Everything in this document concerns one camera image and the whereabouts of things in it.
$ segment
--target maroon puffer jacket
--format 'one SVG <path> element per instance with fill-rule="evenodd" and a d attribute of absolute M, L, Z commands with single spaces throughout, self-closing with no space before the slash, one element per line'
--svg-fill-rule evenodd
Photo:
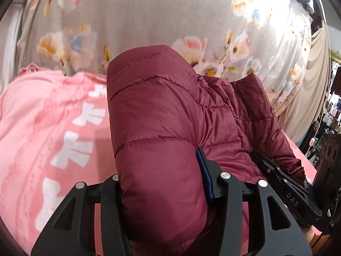
<path fill-rule="evenodd" d="M 296 181 L 304 170 L 255 75 L 201 76 L 168 46 L 136 48 L 108 67 L 110 130 L 134 255 L 209 255 L 208 207 L 195 148 L 239 180 L 264 179 L 255 149 Z M 244 211 L 243 241 L 248 238 Z"/>

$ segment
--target hanging clothes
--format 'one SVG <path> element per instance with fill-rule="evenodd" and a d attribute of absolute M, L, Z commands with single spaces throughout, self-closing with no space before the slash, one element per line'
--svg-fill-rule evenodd
<path fill-rule="evenodd" d="M 341 66 L 337 69 L 333 84 L 331 85 L 330 93 L 341 96 Z"/>
<path fill-rule="evenodd" d="M 339 115 L 340 115 L 340 110 L 338 110 L 338 111 L 336 112 L 336 115 L 335 115 L 335 119 L 336 119 L 336 120 L 339 118 Z"/>
<path fill-rule="evenodd" d="M 339 101 L 336 103 L 336 107 L 338 109 L 341 109 L 341 99 L 339 98 Z"/>
<path fill-rule="evenodd" d="M 326 108 L 327 108 L 327 111 L 329 112 L 330 109 L 331 109 L 331 103 L 329 101 L 327 102 L 327 107 Z"/>
<path fill-rule="evenodd" d="M 279 116 L 282 129 L 294 142 L 304 136 L 319 116 L 329 89 L 330 44 L 327 26 L 324 22 L 322 25 L 312 36 L 302 87 L 290 106 Z"/>

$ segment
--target jacket sleeve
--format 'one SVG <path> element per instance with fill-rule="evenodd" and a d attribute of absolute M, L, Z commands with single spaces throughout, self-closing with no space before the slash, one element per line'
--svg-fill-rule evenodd
<path fill-rule="evenodd" d="M 196 104 L 185 91 L 196 76 L 167 46 L 126 51 L 108 67 L 123 220 L 132 246 L 140 253 L 146 249 L 145 255 L 183 250 L 206 226 L 208 208 L 194 146 L 197 121 L 191 114 Z"/>
<path fill-rule="evenodd" d="M 232 87 L 238 100 L 231 103 L 236 120 L 252 148 L 271 159 L 301 184 L 305 178 L 301 160 L 294 156 L 260 79 L 252 74 L 232 82 Z"/>

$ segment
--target pink fabric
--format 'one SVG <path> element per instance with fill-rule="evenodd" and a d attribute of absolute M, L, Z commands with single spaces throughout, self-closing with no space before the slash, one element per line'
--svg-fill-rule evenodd
<path fill-rule="evenodd" d="M 0 96 L 0 215 L 30 254 L 74 184 L 103 182 L 116 168 L 105 77 L 34 64 L 20 73 Z"/>
<path fill-rule="evenodd" d="M 134 255 L 209 255 L 208 207 L 195 148 L 238 179 L 263 179 L 252 149 L 304 179 L 255 75 L 201 76 L 168 46 L 126 51 L 108 67 L 110 130 Z M 243 242 L 248 238 L 244 209 Z"/>

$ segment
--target floral curtain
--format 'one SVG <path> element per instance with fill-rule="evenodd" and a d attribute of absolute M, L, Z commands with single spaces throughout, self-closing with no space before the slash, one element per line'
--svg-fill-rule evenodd
<path fill-rule="evenodd" d="M 310 24 L 296 0 L 29 0 L 19 68 L 105 73 L 128 49 L 167 44 L 199 74 L 255 73 L 279 115 L 301 87 Z"/>

